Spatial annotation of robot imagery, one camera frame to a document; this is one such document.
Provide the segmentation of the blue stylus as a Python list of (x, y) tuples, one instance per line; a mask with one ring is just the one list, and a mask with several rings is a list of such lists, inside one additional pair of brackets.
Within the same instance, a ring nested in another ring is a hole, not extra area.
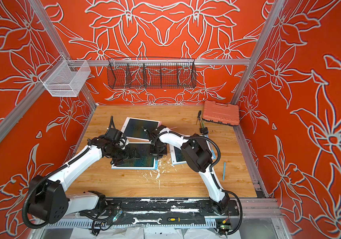
[(226, 173), (226, 162), (223, 163), (223, 171), (222, 171), (222, 180), (225, 180), (225, 173)]

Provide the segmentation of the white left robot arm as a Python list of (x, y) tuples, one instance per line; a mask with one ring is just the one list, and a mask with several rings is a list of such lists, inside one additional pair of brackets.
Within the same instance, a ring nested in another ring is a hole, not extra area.
[(31, 181), (22, 207), (23, 223), (39, 229), (58, 222), (66, 214), (93, 210), (101, 206), (101, 194), (90, 192), (85, 197), (66, 196), (69, 186), (92, 164), (106, 157), (112, 165), (140, 159), (142, 156), (129, 145), (127, 137), (116, 129), (111, 120), (107, 131), (88, 139), (80, 153), (46, 176), (35, 176)]

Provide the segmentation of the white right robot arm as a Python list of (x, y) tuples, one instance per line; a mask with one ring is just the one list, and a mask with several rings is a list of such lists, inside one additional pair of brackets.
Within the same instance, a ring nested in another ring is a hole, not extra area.
[(161, 125), (153, 131), (143, 128), (153, 147), (151, 154), (162, 152), (166, 144), (181, 150), (187, 165), (197, 172), (204, 182), (211, 202), (212, 210), (218, 215), (228, 211), (230, 195), (237, 200), (239, 216), (243, 216), (243, 209), (239, 197), (231, 191), (224, 190), (214, 171), (219, 163), (221, 152), (218, 145), (211, 139), (199, 134), (184, 135)]

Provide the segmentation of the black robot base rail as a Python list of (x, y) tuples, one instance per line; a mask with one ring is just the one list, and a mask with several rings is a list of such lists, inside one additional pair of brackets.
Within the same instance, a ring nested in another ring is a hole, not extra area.
[(209, 198), (106, 198), (100, 209), (83, 210), (81, 215), (96, 216), (102, 210), (116, 213), (121, 209), (130, 214), (163, 214), (182, 213), (198, 214), (201, 216), (239, 216), (240, 207), (236, 200), (230, 200), (226, 208), (219, 212)]

